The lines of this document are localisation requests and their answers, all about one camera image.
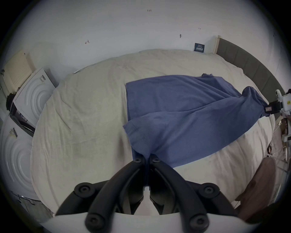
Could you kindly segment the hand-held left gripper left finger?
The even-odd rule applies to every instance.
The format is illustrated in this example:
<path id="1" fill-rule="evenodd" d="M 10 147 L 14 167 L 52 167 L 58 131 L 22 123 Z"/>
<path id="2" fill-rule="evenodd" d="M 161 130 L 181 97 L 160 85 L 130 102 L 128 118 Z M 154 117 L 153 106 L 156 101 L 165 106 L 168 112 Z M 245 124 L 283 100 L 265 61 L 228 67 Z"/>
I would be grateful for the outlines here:
<path id="1" fill-rule="evenodd" d="M 56 216 L 88 213 L 88 231 L 111 231 L 114 213 L 133 215 L 144 198 L 145 160 L 138 158 L 120 169 L 110 180 L 77 184 Z"/>

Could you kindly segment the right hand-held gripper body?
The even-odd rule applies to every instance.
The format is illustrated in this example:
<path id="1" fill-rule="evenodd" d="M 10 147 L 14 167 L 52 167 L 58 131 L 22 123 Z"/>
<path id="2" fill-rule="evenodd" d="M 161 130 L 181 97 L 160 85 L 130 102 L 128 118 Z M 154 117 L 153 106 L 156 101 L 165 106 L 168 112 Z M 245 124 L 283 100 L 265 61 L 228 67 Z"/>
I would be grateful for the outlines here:
<path id="1" fill-rule="evenodd" d="M 271 114 L 280 113 L 283 119 L 285 120 L 287 127 L 285 133 L 282 134 L 282 141 L 288 142 L 291 140 L 291 93 L 290 89 L 285 95 L 281 94 L 281 91 L 277 89 L 275 91 L 277 100 L 271 102 Z"/>

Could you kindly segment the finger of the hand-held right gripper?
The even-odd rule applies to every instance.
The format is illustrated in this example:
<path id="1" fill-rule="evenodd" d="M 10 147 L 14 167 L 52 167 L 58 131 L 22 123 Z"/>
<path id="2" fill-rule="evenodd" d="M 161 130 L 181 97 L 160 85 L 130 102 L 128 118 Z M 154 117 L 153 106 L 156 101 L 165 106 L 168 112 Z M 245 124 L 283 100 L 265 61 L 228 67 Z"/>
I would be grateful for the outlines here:
<path id="1" fill-rule="evenodd" d="M 269 117 L 272 112 L 272 106 L 270 104 L 261 103 L 259 105 L 259 118 Z"/>

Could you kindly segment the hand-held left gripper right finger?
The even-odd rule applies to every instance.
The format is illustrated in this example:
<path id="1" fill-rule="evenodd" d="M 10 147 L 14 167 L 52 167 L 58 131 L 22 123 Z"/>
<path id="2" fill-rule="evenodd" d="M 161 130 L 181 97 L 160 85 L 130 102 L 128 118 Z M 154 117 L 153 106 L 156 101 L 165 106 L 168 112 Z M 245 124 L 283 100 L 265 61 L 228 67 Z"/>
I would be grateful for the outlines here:
<path id="1" fill-rule="evenodd" d="M 216 184 L 187 181 L 156 155 L 150 155 L 149 169 L 151 201 L 160 215 L 179 212 L 183 231 L 206 231 L 208 213 L 238 216 Z"/>

